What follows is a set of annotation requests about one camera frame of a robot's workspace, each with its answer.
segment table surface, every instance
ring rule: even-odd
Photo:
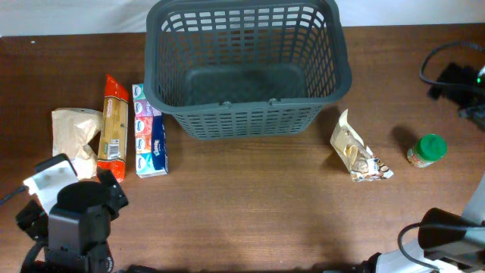
[[[398,232],[430,208],[461,213],[485,171],[485,134],[458,117],[457,105],[427,98],[418,68],[445,42],[485,43],[485,25],[350,27],[344,33],[352,88],[298,135],[201,141],[169,116],[170,173],[139,179],[130,131],[122,183],[130,204],[111,223],[108,238],[116,269],[357,263],[396,249]],[[144,33],[0,39],[0,196],[52,154],[50,111],[102,110],[106,73],[127,89],[143,81],[144,45]],[[450,61],[479,67],[485,55],[444,52],[427,75],[436,78]],[[394,171],[391,179],[351,181],[329,142],[345,109]],[[448,154],[429,168],[413,167],[405,151],[427,133],[442,135]],[[33,245],[14,221],[29,199],[23,193],[0,207],[2,272],[18,271]]]

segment green jar lid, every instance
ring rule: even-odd
[[[429,134],[418,141],[416,152],[422,159],[435,162],[445,156],[448,147],[446,141],[438,135]]]

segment snack wrapper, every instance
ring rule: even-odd
[[[330,144],[349,170],[352,181],[373,181],[392,177],[394,173],[373,154],[347,122],[347,114],[348,110],[345,110],[340,115]]]

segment gray plastic basket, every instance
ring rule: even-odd
[[[352,82],[333,0],[164,0],[146,27],[146,98],[202,140],[301,132]]]

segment red spaghetti package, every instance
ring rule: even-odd
[[[98,168],[110,170],[118,182],[121,182],[125,175],[127,133],[128,92],[112,76],[106,75]]]

